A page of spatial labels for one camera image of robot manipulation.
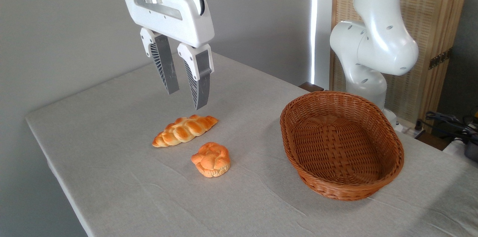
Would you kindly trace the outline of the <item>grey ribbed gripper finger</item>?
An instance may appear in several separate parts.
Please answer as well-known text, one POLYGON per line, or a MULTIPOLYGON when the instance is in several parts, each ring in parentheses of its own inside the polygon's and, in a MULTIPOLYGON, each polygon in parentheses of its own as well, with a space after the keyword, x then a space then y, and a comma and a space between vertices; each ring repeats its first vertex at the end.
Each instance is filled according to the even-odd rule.
POLYGON ((145 53, 153 59, 166 92, 177 92, 179 85, 168 37, 145 27, 141 28, 140 36, 145 53))
POLYGON ((208 103, 210 91, 210 74, 214 72, 212 51, 207 43, 194 48, 185 43, 180 43, 179 56, 184 60, 186 73, 190 85, 195 109, 198 110, 208 103))

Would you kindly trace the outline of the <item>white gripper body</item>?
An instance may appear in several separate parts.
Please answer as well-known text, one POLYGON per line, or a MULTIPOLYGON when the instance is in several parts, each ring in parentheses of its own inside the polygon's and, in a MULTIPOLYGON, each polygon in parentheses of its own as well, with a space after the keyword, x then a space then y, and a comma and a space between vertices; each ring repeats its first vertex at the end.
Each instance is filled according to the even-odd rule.
POLYGON ((136 24, 187 45, 198 48, 215 36, 208 5, 200 15, 200 0, 162 0, 159 4, 125 0, 125 3, 136 24))

